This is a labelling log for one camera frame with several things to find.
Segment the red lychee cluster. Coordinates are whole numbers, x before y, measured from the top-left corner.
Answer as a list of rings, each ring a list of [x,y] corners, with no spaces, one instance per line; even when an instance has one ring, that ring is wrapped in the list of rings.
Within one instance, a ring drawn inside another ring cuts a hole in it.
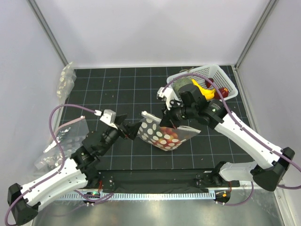
[[[184,130],[167,127],[159,127],[151,137],[152,143],[160,147],[173,147],[179,143],[187,141],[188,139],[188,135]]]

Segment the clear dotted zip bag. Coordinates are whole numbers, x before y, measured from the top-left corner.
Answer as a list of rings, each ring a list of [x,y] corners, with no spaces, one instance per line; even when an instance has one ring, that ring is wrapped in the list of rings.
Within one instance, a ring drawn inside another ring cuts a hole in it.
[[[163,151],[177,149],[184,142],[198,135],[201,131],[188,126],[180,126],[176,129],[161,127],[161,119],[147,111],[142,111],[141,126],[137,135],[146,143],[149,143]]]

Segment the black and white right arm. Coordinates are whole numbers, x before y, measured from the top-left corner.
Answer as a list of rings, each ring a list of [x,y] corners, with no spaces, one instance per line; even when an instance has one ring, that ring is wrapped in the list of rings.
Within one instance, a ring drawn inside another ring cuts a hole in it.
[[[175,129],[181,121],[195,119],[228,137],[252,157],[252,162],[222,161],[215,166],[211,180],[216,186],[234,180],[255,182],[267,191],[274,191],[279,186],[295,154],[291,148],[273,145],[243,123],[220,100],[207,101],[193,84],[184,85],[178,92],[161,87],[157,99],[165,102],[161,127]]]

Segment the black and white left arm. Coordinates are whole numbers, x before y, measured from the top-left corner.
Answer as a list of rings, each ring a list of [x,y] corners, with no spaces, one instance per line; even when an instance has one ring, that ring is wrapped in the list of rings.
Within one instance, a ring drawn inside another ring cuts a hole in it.
[[[96,165],[99,158],[119,139],[134,140],[141,122],[125,123],[127,115],[102,116],[101,121],[108,127],[106,131],[89,132],[82,145],[59,167],[25,185],[12,184],[8,188],[7,202],[15,220],[22,226],[33,220],[46,206],[65,193],[84,187],[95,188],[99,185]]]

